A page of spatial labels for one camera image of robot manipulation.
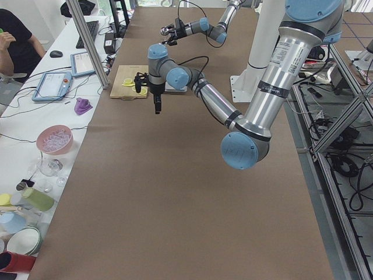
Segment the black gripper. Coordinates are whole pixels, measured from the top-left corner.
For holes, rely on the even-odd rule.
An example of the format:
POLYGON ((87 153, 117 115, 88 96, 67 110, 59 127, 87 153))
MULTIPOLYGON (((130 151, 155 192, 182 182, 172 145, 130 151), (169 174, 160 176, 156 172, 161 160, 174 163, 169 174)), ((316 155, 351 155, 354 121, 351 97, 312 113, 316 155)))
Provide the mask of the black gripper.
POLYGON ((153 83, 148 81, 150 93, 153 94, 153 103, 155 114, 160 114, 162 111, 161 95, 165 92, 165 83, 153 83))
POLYGON ((175 19, 175 29, 161 29, 162 36, 170 36, 170 38, 163 41, 164 45, 176 46, 177 40, 192 35, 190 24, 185 24, 180 18, 175 19))

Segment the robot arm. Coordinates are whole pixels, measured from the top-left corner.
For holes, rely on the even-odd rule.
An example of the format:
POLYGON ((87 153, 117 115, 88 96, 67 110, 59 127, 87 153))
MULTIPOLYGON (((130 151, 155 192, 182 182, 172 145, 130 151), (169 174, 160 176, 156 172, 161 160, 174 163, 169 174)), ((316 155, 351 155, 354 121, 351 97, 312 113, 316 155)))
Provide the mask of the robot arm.
POLYGON ((167 39, 162 41, 163 45, 176 46, 177 41, 194 34, 203 34, 206 41, 214 48, 220 48, 226 41, 228 27, 238 10, 242 7, 258 8, 263 1, 228 1, 226 10, 222 14, 217 25, 212 25, 203 9, 197 4, 185 1, 199 8, 204 17, 185 23, 180 17, 180 6, 178 6, 175 23, 164 26, 160 30, 162 36, 167 39))
POLYGON ((286 1, 278 26, 279 41, 245 114, 239 112, 204 74, 180 66, 168 56, 164 44, 148 49, 148 87, 155 112, 161 112, 161 94, 168 83, 175 89, 189 87, 211 115, 230 130, 221 142, 224 161, 247 169, 269 151, 270 128, 286 100, 312 48, 340 39, 344 1, 286 1))

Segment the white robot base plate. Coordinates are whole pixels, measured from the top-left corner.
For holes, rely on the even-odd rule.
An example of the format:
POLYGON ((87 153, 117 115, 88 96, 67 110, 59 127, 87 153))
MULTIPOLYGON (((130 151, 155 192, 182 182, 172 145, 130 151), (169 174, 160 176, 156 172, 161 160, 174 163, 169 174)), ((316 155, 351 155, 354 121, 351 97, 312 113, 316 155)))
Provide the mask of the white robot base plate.
POLYGON ((230 76, 233 102, 251 102, 265 69, 266 67, 255 68, 248 64, 240 75, 230 76))

